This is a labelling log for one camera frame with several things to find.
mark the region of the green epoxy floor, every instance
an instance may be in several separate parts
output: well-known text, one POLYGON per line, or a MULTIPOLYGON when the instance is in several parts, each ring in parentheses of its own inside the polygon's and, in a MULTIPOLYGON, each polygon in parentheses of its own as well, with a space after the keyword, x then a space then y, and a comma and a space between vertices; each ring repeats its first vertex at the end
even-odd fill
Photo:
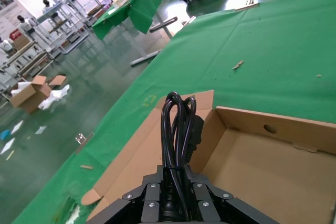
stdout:
MULTIPOLYGON (((160 14, 164 18, 178 16, 179 21, 224 9, 243 6, 246 0, 194 0, 188 6, 178 0, 164 0, 160 14)), ((126 20, 130 34, 147 53, 158 50, 169 41, 163 32, 143 35, 126 20)), ((170 29, 181 29, 178 22, 170 29)), ((5 161, 8 151, 0 156, 0 222, 11 223, 34 196, 46 185, 62 163, 77 148, 75 136, 88 135, 150 62, 130 67, 140 55, 114 29, 104 41, 95 35, 78 48, 58 59, 60 65, 43 73, 52 77, 66 74, 71 89, 62 101, 49 110, 28 115, 8 104, 0 110, 0 130, 12 129, 21 120, 24 124, 14 135, 15 153, 5 161), (40 135, 40 126, 47 126, 40 135)))

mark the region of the black power cord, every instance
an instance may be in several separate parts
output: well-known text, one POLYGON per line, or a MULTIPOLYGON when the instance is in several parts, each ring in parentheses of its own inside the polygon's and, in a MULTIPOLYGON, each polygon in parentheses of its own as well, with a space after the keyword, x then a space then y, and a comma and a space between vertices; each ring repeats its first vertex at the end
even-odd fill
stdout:
POLYGON ((168 94, 165 105, 161 114, 161 139, 162 139, 162 163, 166 171, 165 186, 170 191, 169 205, 167 208, 172 209, 171 203, 174 195, 178 198, 178 212, 168 213, 168 220, 189 221, 191 216, 187 206, 186 192, 184 191, 184 165, 190 161, 192 151, 196 149, 196 144, 191 143, 191 135, 194 127, 196 116, 196 100, 189 97, 182 100, 181 96, 173 91, 168 94), (170 112, 177 106, 177 113, 173 124, 171 125, 170 112))

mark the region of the box hole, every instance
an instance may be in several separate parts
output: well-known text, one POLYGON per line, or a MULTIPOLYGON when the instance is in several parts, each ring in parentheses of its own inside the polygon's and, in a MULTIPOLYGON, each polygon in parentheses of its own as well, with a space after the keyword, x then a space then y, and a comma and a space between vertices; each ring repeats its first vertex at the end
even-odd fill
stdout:
POLYGON ((269 133, 272 133, 272 134, 276 134, 277 133, 277 128, 269 125, 269 124, 265 124, 264 125, 264 129, 269 132, 269 133))

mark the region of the green cloth on table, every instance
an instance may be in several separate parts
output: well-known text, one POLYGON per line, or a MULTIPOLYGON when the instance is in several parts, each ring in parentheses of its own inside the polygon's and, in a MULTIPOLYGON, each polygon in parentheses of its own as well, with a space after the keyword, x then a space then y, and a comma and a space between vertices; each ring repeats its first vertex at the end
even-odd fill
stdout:
MULTIPOLYGON (((214 89, 215 106, 336 123, 335 13, 334 0, 273 0, 198 17, 148 65, 94 138, 70 156, 14 224, 52 223, 68 197, 80 204, 159 98, 172 90, 214 89), (94 169, 80 169, 82 164, 94 169)), ((80 207, 75 224, 84 224, 94 208, 80 207)))
POLYGON ((99 39, 104 39, 111 28, 130 17, 135 28, 146 34, 161 2, 162 0, 128 0, 111 14, 108 12, 114 7, 107 10, 93 25, 93 30, 99 39))

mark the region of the cardboard box on floor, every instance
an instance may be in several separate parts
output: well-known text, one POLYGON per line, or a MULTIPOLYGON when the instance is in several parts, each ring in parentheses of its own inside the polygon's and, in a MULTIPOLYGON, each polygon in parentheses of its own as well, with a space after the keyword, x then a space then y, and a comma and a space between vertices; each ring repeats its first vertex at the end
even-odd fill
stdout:
POLYGON ((29 114, 38 109, 39 104, 50 96, 51 88, 45 76, 36 76, 31 84, 10 99, 13 107, 26 110, 29 114))
MULTIPOLYGON (((193 95, 197 115, 205 120, 202 142, 190 163, 194 172, 279 223, 330 223, 336 203, 336 124, 213 109, 214 91, 193 95)), ((140 186, 143 176, 156 173, 162 164, 163 104, 164 99, 83 196, 83 205, 101 199, 88 219, 140 186)))

